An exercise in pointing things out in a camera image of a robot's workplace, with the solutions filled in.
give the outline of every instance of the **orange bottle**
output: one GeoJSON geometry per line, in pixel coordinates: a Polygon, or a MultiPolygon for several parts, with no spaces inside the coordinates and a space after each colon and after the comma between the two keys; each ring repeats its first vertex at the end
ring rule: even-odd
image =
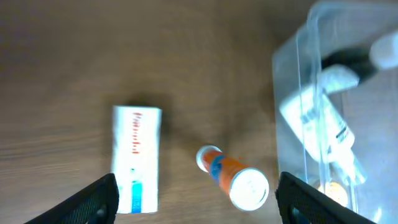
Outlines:
{"type": "Polygon", "coordinates": [[[253,211],[266,201],[269,184],[265,175],[256,168],[225,156],[216,146],[200,148],[197,164],[212,176],[236,208],[253,211]]]}

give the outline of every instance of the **brown wooden surface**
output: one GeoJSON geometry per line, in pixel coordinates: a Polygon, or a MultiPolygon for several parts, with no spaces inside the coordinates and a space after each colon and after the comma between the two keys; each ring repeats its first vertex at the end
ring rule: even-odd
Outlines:
{"type": "Polygon", "coordinates": [[[310,5],[1,1],[0,223],[26,222],[109,172],[111,107],[128,104],[164,111],[160,205],[116,223],[278,223],[271,55],[310,5]],[[261,209],[235,209],[197,167],[205,143],[264,171],[261,209]]]}

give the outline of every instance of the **transparent storage box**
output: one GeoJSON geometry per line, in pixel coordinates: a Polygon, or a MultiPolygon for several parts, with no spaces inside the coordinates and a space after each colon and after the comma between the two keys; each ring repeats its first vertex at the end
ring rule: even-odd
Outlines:
{"type": "Polygon", "coordinates": [[[319,85],[318,75],[327,55],[366,48],[395,30],[396,4],[319,2],[307,23],[273,56],[279,171],[326,190],[376,223],[398,220],[398,69],[377,72],[362,85],[330,95],[319,85]],[[345,121],[351,130],[346,133],[350,142],[332,149],[328,100],[342,116],[343,121],[335,122],[345,121]],[[311,127],[302,125],[311,119],[311,127]]]}

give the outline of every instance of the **white box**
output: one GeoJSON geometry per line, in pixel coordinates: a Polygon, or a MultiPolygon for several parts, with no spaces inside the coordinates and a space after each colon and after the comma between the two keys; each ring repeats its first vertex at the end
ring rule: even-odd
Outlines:
{"type": "Polygon", "coordinates": [[[113,164],[119,189],[118,213],[157,211],[162,110],[114,106],[113,164]]]}

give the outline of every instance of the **white round lid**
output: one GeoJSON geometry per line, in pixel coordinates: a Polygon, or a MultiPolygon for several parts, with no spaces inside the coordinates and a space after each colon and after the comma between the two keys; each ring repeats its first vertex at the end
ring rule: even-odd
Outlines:
{"type": "Polygon", "coordinates": [[[220,150],[218,147],[212,146],[212,145],[203,146],[203,147],[201,147],[201,148],[199,149],[199,151],[197,152],[197,164],[198,164],[198,167],[199,167],[201,170],[205,171],[205,172],[208,172],[208,171],[206,170],[205,165],[203,164],[203,162],[202,162],[201,159],[202,159],[203,155],[204,155],[206,152],[210,151],[210,150],[216,150],[216,151],[220,151],[220,152],[221,152],[221,150],[220,150]]]}
{"type": "Polygon", "coordinates": [[[398,67],[398,32],[384,35],[375,41],[369,58],[379,70],[398,67]]]}
{"type": "Polygon", "coordinates": [[[246,168],[235,175],[229,197],[238,209],[254,211],[264,204],[268,193],[269,184],[265,175],[255,168],[246,168]]]}

